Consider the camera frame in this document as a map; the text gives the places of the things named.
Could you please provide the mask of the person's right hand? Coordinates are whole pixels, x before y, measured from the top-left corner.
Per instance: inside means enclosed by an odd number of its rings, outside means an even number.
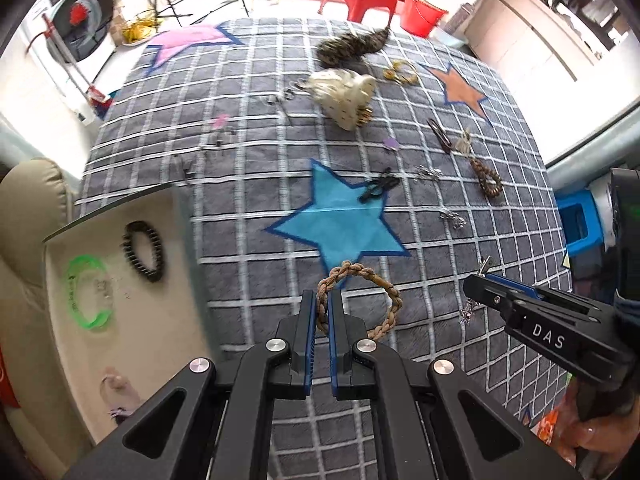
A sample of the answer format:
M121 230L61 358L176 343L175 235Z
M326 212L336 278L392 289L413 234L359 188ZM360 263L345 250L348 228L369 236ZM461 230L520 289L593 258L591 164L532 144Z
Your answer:
M596 478L606 478L623 461L639 434L639 397L627 415L610 415L582 422L576 398L580 382L573 377L558 407L551 447L572 466L576 466L576 450L600 455L594 470Z

